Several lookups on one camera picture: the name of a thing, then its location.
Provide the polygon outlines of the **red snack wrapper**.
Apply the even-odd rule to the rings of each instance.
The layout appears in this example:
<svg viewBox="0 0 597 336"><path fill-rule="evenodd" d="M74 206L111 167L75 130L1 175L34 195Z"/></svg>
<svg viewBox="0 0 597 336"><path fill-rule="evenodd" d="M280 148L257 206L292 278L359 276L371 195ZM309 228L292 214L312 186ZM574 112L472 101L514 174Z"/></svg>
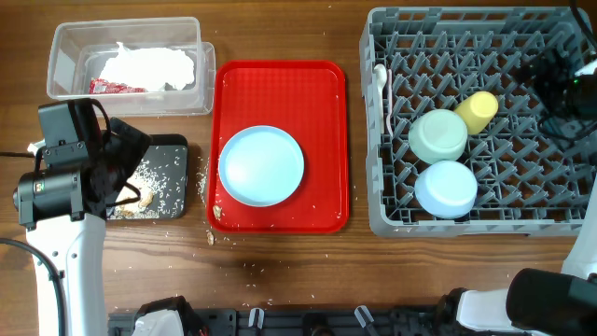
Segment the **red snack wrapper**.
<svg viewBox="0 0 597 336"><path fill-rule="evenodd" d="M135 88L122 83L110 82L101 78L94 78L90 82L89 94L117 94L117 93L142 93L144 88Z"/></svg>

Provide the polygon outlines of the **white rice pile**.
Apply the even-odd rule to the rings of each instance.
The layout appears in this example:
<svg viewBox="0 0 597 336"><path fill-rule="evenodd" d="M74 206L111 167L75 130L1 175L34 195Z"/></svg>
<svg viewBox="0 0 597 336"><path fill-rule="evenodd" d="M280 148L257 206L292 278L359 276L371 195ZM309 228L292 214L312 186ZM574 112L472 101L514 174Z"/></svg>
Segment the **white rice pile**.
<svg viewBox="0 0 597 336"><path fill-rule="evenodd" d="M186 206L187 173L183 159L142 159L127 180L136 191L125 187L116 198L119 205L108 210L109 219L174 219L181 217ZM149 191L153 202L140 209L140 199Z"/></svg>

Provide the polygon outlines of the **yellow plastic cup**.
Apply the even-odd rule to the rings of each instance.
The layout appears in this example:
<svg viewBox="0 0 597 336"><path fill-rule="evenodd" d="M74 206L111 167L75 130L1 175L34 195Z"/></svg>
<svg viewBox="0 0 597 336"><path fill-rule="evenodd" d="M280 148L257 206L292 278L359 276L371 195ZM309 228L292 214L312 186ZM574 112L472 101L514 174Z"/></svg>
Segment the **yellow plastic cup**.
<svg viewBox="0 0 597 336"><path fill-rule="evenodd" d="M456 106L454 112L464 121L469 134L480 133L498 111L495 95L478 91Z"/></svg>

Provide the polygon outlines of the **white napkin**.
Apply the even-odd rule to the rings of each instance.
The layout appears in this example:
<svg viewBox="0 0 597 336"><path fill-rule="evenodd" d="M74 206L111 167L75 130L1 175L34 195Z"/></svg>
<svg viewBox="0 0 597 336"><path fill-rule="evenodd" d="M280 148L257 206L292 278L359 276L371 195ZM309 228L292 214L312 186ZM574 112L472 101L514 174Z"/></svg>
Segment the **white napkin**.
<svg viewBox="0 0 597 336"><path fill-rule="evenodd" d="M181 49L129 49L117 42L118 55L108 59L99 78L149 92L167 87L181 91L195 81L195 63Z"/></svg>

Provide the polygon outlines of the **mint green bowl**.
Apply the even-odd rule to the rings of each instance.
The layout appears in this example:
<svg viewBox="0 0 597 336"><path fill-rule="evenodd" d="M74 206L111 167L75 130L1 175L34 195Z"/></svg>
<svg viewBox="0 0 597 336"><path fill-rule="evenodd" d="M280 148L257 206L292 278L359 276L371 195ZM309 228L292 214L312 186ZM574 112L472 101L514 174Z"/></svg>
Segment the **mint green bowl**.
<svg viewBox="0 0 597 336"><path fill-rule="evenodd" d="M465 151L468 133L465 122L456 113L436 109L423 114L411 125L410 150L421 161L456 161Z"/></svg>

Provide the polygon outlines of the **light blue bowl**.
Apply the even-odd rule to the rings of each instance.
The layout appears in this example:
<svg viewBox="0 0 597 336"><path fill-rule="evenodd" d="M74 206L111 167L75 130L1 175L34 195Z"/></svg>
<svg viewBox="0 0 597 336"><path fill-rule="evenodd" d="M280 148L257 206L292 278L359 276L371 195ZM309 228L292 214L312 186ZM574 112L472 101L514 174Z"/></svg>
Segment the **light blue bowl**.
<svg viewBox="0 0 597 336"><path fill-rule="evenodd" d="M477 179L469 168L458 161L439 161L417 177L414 195L427 213L454 219L471 211L478 189Z"/></svg>

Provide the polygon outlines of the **light blue plate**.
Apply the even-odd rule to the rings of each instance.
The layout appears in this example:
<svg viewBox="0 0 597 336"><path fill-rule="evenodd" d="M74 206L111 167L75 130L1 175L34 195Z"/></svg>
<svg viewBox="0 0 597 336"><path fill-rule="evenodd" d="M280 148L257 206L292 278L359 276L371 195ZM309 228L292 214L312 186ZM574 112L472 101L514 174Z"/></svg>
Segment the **light blue plate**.
<svg viewBox="0 0 597 336"><path fill-rule="evenodd" d="M268 207L288 199L299 188L305 159L286 131L258 125L234 134L220 152L220 183L239 203Z"/></svg>

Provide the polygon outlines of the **white plastic spoon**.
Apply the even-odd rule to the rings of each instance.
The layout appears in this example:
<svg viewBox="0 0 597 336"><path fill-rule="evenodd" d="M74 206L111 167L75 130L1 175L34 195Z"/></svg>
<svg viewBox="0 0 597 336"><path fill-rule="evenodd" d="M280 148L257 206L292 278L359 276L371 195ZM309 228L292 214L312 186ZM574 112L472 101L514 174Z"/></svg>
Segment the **white plastic spoon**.
<svg viewBox="0 0 597 336"><path fill-rule="evenodd" d="M378 95L378 98L380 100L380 104L382 104L382 100L383 100L383 90L386 86L387 83L387 70L386 67L381 64L378 63L373 67L373 74L376 77L376 92Z"/></svg>

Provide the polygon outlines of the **white plastic fork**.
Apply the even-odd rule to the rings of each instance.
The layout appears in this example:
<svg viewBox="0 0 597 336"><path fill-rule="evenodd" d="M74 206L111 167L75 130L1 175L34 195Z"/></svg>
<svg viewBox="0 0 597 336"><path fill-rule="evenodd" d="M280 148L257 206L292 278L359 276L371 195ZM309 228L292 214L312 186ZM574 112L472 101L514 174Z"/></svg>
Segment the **white plastic fork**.
<svg viewBox="0 0 597 336"><path fill-rule="evenodd" d="M385 127L389 135L393 136L394 131L392 128L392 111L393 111L393 94L392 94L392 82L388 79L386 82L386 94L387 94L387 107L385 117Z"/></svg>

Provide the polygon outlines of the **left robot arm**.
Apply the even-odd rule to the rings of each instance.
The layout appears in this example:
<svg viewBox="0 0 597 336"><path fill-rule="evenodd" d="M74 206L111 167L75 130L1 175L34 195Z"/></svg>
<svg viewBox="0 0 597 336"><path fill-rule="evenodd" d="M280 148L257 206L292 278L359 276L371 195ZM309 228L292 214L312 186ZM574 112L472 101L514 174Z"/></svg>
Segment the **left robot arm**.
<svg viewBox="0 0 597 336"><path fill-rule="evenodd" d="M151 143L149 135L109 118L96 99L38 109L44 135L34 168L13 193L35 263L39 332L105 335L103 253L109 210L122 204Z"/></svg>

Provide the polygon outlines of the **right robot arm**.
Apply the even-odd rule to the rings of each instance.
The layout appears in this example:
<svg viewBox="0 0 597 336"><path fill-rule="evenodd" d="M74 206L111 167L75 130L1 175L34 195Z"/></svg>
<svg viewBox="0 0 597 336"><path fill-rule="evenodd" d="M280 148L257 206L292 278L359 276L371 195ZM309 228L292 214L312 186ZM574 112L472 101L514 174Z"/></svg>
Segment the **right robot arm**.
<svg viewBox="0 0 597 336"><path fill-rule="evenodd" d="M555 49L546 50L516 72L531 83L544 107L542 119L579 122L567 135L553 126L539 132L572 147L596 132L596 71L576 70ZM558 273L526 268L507 289L456 288L433 313L436 335L448 330L472 335L593 335L596 332L596 197L590 196L576 242Z"/></svg>

